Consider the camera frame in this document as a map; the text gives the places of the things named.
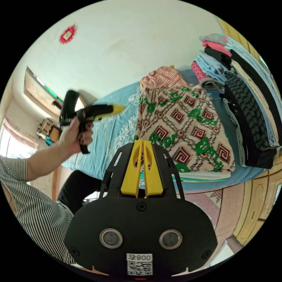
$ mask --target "hand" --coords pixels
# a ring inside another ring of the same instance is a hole
[[[64,128],[58,142],[61,149],[68,155],[80,153],[80,145],[89,145],[93,141],[91,137],[93,134],[93,122],[88,122],[86,124],[86,131],[78,135],[79,123],[78,118],[75,117],[71,124]]]

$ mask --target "qr code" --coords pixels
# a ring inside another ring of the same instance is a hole
[[[153,275],[152,261],[127,261],[128,275]]]

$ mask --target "camera lens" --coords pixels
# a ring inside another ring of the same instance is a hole
[[[172,250],[177,248],[182,242],[182,235],[177,230],[171,229],[163,232],[159,238],[162,248]]]
[[[115,229],[105,229],[100,233],[100,242],[103,246],[115,249],[122,244],[122,235]]]

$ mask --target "black device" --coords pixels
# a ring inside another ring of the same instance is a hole
[[[87,106],[84,109],[80,109],[75,111],[75,106],[79,97],[79,93],[74,90],[69,90],[66,93],[61,115],[60,115],[60,126],[69,125],[72,119],[77,116],[80,125],[79,125],[79,133],[86,131],[86,123],[94,120],[101,120],[103,117],[110,115],[117,115],[118,113],[124,110],[124,107],[121,105],[91,105]],[[83,154],[89,154],[88,148],[86,145],[80,146],[81,152]]]
[[[138,198],[141,151],[146,198]],[[152,280],[202,267],[217,239],[208,216],[185,200],[167,150],[137,140],[118,149],[105,172],[99,199],[74,215],[65,245],[84,268]]]

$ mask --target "handheld device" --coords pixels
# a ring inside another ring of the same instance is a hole
[[[79,133],[86,131],[86,123],[94,120],[101,120],[104,117],[117,115],[124,110],[122,105],[91,105],[87,106],[84,109],[75,111],[76,102],[78,100],[79,93],[74,90],[69,90],[66,93],[65,100],[63,102],[61,115],[60,115],[60,126],[69,125],[72,119],[77,116],[80,125]],[[89,154],[88,148],[86,145],[81,145],[81,152],[83,154]]]

